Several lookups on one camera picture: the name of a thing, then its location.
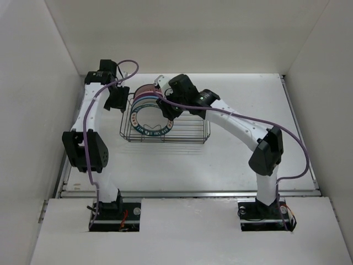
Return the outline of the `green rimmed white plate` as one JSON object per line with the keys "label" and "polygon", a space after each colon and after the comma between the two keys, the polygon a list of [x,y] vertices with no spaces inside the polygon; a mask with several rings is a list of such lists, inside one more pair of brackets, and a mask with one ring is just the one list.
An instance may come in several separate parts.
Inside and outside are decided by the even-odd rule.
{"label": "green rimmed white plate", "polygon": [[130,123],[140,134],[160,137],[171,131],[174,122],[165,118],[160,108],[141,105],[130,113]]}

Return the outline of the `grey wire dish rack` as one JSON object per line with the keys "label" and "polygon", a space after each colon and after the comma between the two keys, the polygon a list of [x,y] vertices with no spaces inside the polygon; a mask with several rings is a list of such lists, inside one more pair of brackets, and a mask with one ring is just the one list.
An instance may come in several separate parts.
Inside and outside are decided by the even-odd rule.
{"label": "grey wire dish rack", "polygon": [[155,97],[134,100],[132,93],[120,123],[120,136],[128,142],[204,144],[210,135],[210,122],[188,112],[170,121],[163,116]]}

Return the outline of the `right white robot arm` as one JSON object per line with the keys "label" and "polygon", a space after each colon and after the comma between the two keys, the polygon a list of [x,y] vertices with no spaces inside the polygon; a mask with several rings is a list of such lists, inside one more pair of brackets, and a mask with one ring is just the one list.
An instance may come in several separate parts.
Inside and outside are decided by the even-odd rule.
{"label": "right white robot arm", "polygon": [[284,152],[281,129],[277,125],[266,128],[241,118],[215,92],[209,89],[198,91],[185,74],[172,79],[160,75],[154,86],[161,90],[162,96],[158,97],[157,104],[165,118],[174,120],[187,110],[192,115],[222,127],[250,149],[252,155],[248,164],[256,174],[258,188],[256,213],[264,218],[273,214],[278,195],[275,187],[277,167]]}

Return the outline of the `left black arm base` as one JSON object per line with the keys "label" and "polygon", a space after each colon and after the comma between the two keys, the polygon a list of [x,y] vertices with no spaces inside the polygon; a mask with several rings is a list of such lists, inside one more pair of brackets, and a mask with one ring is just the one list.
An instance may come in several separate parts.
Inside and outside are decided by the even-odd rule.
{"label": "left black arm base", "polygon": [[95,220],[95,203],[90,210],[88,229],[90,232],[139,232],[142,205],[140,202],[123,203],[119,209],[104,207],[99,203]]}

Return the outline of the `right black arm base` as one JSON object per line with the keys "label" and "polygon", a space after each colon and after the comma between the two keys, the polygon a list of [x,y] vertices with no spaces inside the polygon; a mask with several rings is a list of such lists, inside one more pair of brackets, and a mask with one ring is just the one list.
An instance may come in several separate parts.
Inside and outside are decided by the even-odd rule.
{"label": "right black arm base", "polygon": [[238,202],[240,229],[243,232],[256,231],[289,231],[292,232],[297,226],[297,220],[293,212],[280,201],[266,206],[260,202]]}

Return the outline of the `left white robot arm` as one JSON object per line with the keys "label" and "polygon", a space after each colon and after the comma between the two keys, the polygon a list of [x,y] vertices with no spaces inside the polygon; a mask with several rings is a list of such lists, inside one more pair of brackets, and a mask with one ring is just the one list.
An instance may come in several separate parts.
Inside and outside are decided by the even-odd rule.
{"label": "left white robot arm", "polygon": [[72,167],[88,175],[96,188],[96,202],[90,207],[93,220],[117,219],[123,214],[123,202],[119,189],[103,175],[108,165],[109,150],[99,134],[103,111],[126,110],[129,87],[122,82],[127,78],[119,72],[119,64],[113,60],[100,60],[96,71],[87,73],[84,79],[84,96],[78,117],[69,131],[62,134],[65,152]]}

